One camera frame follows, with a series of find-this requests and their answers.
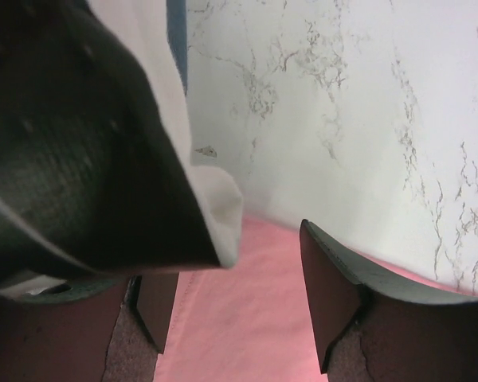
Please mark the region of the pink t shirt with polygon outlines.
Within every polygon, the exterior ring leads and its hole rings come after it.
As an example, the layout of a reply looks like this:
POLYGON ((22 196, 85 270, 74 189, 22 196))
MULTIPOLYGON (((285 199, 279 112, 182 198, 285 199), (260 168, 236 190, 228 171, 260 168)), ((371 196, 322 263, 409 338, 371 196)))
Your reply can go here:
MULTIPOLYGON (((478 297, 478 237, 439 244, 430 224, 360 233, 340 244, 408 279, 478 297)), ((227 271, 183 275, 157 381, 330 381, 319 369, 300 230, 245 220, 227 271)))

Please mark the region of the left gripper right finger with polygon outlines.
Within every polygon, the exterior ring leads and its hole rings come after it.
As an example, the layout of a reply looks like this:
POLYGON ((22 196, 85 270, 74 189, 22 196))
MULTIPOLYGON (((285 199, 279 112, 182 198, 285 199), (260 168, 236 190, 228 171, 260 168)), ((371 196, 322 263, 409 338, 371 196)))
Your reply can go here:
POLYGON ((300 225, 319 369, 330 381, 478 381, 478 297, 408 279, 300 225))

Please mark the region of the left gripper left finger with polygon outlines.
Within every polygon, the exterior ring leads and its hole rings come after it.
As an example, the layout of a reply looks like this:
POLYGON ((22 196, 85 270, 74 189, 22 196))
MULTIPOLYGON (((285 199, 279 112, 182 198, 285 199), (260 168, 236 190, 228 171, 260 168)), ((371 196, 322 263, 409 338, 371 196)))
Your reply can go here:
POLYGON ((177 285, 144 275, 77 302, 0 299, 0 382, 152 381, 177 285))

